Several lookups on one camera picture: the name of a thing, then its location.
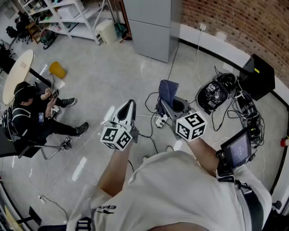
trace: white t-shirt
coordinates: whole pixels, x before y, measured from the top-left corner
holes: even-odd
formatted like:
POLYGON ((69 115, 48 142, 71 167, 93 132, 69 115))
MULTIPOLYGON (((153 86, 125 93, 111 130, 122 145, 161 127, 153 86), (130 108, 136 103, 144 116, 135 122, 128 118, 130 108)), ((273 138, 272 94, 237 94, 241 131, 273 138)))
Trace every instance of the white t-shirt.
MULTIPOLYGON (((271 195, 245 166, 234 175, 256 193, 265 223, 271 195)), ((95 186, 85 187, 67 231, 75 230, 83 203, 90 197, 96 231, 147 231, 178 222, 195 223, 210 231, 246 230, 235 185, 218 182, 193 156, 181 151, 147 159, 113 198, 95 186)))

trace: round table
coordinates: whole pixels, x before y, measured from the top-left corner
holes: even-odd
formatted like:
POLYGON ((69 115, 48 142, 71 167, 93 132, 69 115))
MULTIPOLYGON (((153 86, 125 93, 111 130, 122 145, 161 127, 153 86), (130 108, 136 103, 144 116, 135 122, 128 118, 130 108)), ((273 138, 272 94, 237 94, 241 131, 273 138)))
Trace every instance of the round table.
POLYGON ((51 83, 49 80, 44 79, 31 68, 33 56, 33 50, 27 50, 17 59, 17 61, 11 68, 9 75, 6 78, 3 89, 3 102, 5 104, 9 104, 12 101, 14 97, 15 87, 17 86, 17 84, 25 80, 28 72, 41 80, 47 86, 51 87, 51 83))

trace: cabinet door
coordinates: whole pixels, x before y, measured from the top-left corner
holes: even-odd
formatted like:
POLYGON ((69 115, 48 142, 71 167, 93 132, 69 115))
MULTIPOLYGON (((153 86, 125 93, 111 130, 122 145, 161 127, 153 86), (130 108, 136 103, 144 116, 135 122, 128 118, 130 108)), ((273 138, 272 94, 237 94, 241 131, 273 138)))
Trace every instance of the cabinet door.
POLYGON ((170 28, 129 20, 134 49, 163 62, 168 62, 170 28))
POLYGON ((123 0, 129 20, 170 27, 171 0, 123 0))

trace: black sneaker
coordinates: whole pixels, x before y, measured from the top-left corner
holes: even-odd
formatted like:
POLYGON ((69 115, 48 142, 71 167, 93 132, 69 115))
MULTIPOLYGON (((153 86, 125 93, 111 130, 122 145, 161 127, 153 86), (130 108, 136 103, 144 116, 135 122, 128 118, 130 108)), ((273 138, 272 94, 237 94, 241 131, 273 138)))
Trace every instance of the black sneaker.
POLYGON ((68 106, 74 105, 76 103, 76 98, 70 98, 70 99, 62 99, 62 108, 66 109, 68 106))
POLYGON ((81 126, 75 127, 75 128, 76 128, 76 131, 77 131, 76 137, 79 138, 79 137, 81 137, 86 131, 89 130, 90 124, 89 124, 88 122, 85 122, 85 123, 82 124, 81 126))

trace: shoe sole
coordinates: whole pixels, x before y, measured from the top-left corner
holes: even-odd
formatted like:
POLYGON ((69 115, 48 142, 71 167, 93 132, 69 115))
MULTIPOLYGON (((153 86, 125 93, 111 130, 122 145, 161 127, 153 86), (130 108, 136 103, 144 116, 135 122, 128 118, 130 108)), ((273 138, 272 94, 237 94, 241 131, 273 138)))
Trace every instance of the shoe sole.
POLYGON ((84 135, 86 132, 88 132, 88 130, 90 129, 90 123, 88 122, 88 124, 89 124, 88 129, 84 133, 82 133, 78 137, 76 137, 76 139, 80 138, 82 135, 84 135))
POLYGON ((75 99, 71 104, 69 104, 69 105, 67 105, 66 107, 61 107, 62 109, 66 109, 66 108, 68 108, 69 106, 72 106, 72 105, 74 105, 75 103, 77 102, 77 99, 75 99))

